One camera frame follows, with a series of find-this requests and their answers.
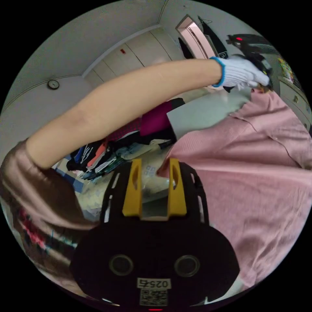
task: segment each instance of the door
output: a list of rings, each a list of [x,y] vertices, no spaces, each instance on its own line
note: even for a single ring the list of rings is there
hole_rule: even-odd
[[[91,85],[93,89],[103,83],[103,80],[93,69],[86,75],[85,80]]]
[[[153,29],[150,31],[150,33],[162,45],[172,61],[184,59],[183,53],[180,48],[177,47],[173,39],[162,28]]]
[[[288,100],[285,97],[281,97],[281,99],[292,109],[292,111],[296,114],[298,119],[302,122],[302,124],[305,126],[307,131],[310,130],[311,122],[307,119],[307,117],[302,113],[302,111],[290,100]]]
[[[143,66],[171,61],[168,53],[150,32],[137,36],[126,44]]]
[[[103,61],[116,76],[144,67],[126,44],[111,52]]]
[[[112,80],[116,77],[115,73],[107,66],[107,64],[102,60],[100,61],[93,70],[98,74],[98,76],[103,80],[103,82]]]

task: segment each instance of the handheld tool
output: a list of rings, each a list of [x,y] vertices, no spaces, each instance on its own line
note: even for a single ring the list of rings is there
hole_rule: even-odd
[[[116,169],[100,224],[79,242],[70,270],[83,292],[117,311],[183,311],[223,296],[239,274],[233,247],[209,225],[196,171],[170,159],[165,219],[142,218],[141,160]]]
[[[261,46],[267,46],[265,42],[260,42],[258,45],[251,44],[244,38],[244,36],[240,35],[228,35],[227,43],[230,45],[234,45],[235,47],[239,48],[240,51],[243,53],[243,55],[235,54],[236,56],[245,58],[249,60],[252,64],[254,64],[260,71],[262,71],[264,74],[266,74],[269,78],[269,84],[267,86],[263,86],[259,84],[258,89],[260,89],[262,92],[266,93],[269,90],[272,90],[272,66],[269,64],[269,62],[265,59],[264,56],[262,56],[260,53],[262,52]]]

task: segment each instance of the label sticker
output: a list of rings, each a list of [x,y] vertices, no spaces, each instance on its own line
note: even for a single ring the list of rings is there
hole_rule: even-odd
[[[167,306],[168,291],[159,289],[141,289],[140,305]]]
[[[166,290],[171,289],[170,279],[137,279],[137,288],[141,289],[157,289]]]
[[[266,59],[262,60],[262,64],[265,66],[265,68],[271,68],[271,65]]]

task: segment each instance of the yellow bracket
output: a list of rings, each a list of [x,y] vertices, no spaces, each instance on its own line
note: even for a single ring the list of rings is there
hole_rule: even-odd
[[[171,216],[185,216],[187,213],[179,161],[175,158],[170,158],[169,162],[170,182],[166,220]],[[125,217],[137,216],[142,219],[141,173],[141,159],[134,159],[130,169],[128,186],[123,204],[123,215]]]
[[[187,213],[180,165],[176,158],[170,158],[170,182],[167,211],[168,218],[171,216],[184,216]]]
[[[125,217],[140,217],[142,218],[142,161],[134,159],[132,161],[130,176],[126,196],[123,203],[123,215]]]

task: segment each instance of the printed number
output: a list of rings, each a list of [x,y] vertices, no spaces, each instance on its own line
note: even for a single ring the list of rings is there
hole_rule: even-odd
[[[168,288],[168,281],[166,280],[139,280],[139,288]]]

